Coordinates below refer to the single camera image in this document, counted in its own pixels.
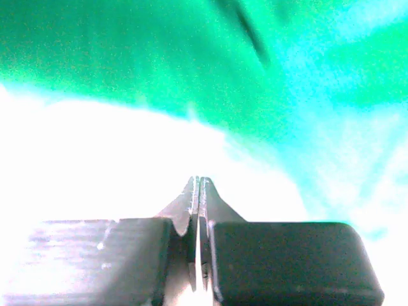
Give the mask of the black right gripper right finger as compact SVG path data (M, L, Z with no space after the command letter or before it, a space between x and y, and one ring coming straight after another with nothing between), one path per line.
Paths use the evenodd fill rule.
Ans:
M219 305L382 305L363 240L343 222L249 222L207 177L198 200L201 266Z

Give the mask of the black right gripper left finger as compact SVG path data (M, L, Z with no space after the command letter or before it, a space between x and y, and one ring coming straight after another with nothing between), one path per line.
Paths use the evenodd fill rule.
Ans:
M8 251L2 305L175 305L196 287L198 178L150 218L36 223Z

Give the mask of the green t shirt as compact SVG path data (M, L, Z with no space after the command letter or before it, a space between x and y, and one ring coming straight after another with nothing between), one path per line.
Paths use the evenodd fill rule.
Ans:
M2 1L1 83L196 120L314 218L407 231L406 1Z

